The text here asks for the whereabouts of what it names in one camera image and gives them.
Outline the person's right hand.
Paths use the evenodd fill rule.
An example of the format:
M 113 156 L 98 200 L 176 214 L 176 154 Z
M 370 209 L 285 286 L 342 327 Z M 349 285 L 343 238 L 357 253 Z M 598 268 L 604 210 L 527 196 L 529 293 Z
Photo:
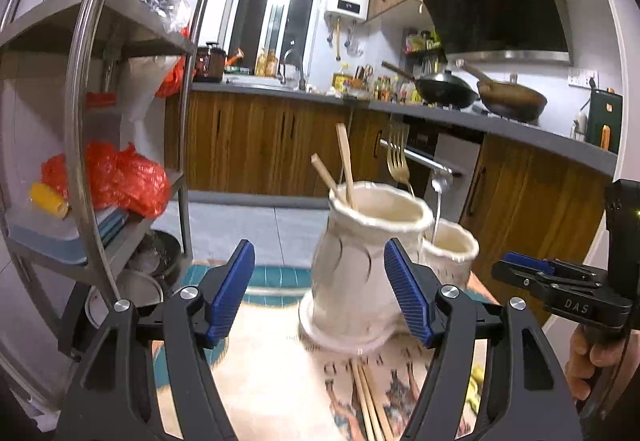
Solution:
M 570 337 L 570 358 L 564 373 L 575 400 L 585 401 L 591 393 L 590 378 L 596 369 L 620 365 L 620 372 L 608 395 L 607 406 L 612 406 L 623 394 L 639 365 L 639 331 L 631 331 L 628 345 L 624 340 L 608 346 L 587 343 L 582 328 L 577 327 Z

